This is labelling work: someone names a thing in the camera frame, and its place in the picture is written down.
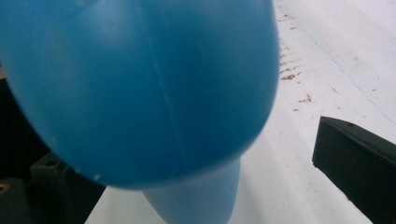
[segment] blue bottle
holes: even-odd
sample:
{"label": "blue bottle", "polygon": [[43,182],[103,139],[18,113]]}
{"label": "blue bottle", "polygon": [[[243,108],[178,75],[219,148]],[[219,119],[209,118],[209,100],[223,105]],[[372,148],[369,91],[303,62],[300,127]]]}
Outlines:
{"label": "blue bottle", "polygon": [[0,60],[21,110],[54,153],[103,185],[214,174],[270,113],[271,0],[2,0],[0,15]]}

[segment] dirt speck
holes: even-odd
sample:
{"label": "dirt speck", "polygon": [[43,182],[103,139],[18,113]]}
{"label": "dirt speck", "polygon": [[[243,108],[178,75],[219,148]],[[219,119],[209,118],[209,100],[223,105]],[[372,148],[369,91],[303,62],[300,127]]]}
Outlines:
{"label": "dirt speck", "polygon": [[280,71],[280,74],[284,73],[284,72],[290,72],[291,70],[289,68],[286,68],[285,70]]}
{"label": "dirt speck", "polygon": [[310,102],[312,102],[312,98],[311,98],[311,95],[309,95],[309,94],[306,95],[305,100],[299,101],[299,103],[310,103]]}
{"label": "dirt speck", "polygon": [[296,77],[295,75],[288,75],[288,76],[282,77],[281,80],[292,80],[295,77]]}

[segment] white surface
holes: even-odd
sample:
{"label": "white surface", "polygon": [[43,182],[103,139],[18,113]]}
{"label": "white surface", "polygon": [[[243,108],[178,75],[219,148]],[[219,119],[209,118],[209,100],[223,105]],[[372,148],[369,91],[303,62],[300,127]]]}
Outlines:
{"label": "white surface", "polygon": [[[312,165],[320,116],[396,143],[396,1],[275,0],[280,79],[243,156],[230,224],[371,223]],[[107,188],[89,224],[163,224],[140,192]]]}

